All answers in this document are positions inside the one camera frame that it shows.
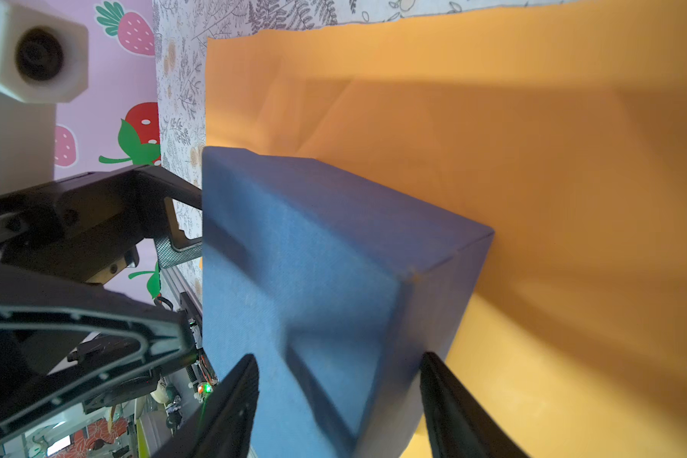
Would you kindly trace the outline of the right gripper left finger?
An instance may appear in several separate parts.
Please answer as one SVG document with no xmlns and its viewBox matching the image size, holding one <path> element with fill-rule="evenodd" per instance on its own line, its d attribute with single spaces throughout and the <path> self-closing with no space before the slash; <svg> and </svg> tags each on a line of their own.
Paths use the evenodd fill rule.
<svg viewBox="0 0 687 458">
<path fill-rule="evenodd" d="M 181 430 L 156 457 L 236 458 L 248 456 L 260 395 L 254 355 L 244 355 Z"/>
</svg>

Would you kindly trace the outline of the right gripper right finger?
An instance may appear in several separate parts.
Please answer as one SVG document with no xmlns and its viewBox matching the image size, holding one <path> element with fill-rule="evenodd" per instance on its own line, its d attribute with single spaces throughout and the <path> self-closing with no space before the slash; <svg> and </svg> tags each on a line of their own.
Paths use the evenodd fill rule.
<svg viewBox="0 0 687 458">
<path fill-rule="evenodd" d="M 420 364 L 420 391 L 433 457 L 528 457 L 433 352 Z"/>
</svg>

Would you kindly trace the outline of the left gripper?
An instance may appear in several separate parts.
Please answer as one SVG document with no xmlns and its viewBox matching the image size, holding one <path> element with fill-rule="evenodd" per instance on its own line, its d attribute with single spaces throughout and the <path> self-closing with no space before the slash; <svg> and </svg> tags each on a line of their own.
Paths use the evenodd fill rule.
<svg viewBox="0 0 687 458">
<path fill-rule="evenodd" d="M 200 257 L 174 205 L 202 192 L 154 165 L 0 196 L 0 446 L 78 404 L 192 364 L 188 318 L 106 289 L 152 240 L 158 264 Z"/>
</svg>

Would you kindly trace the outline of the navy blue gift box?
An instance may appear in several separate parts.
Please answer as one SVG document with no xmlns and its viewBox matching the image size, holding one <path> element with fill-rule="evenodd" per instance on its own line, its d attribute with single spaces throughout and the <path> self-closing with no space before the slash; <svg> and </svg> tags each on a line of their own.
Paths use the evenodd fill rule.
<svg viewBox="0 0 687 458">
<path fill-rule="evenodd" d="M 203 345 L 255 356 L 261 457 L 398 457 L 494 238 L 487 225 L 312 158 L 202 154 Z"/>
</svg>

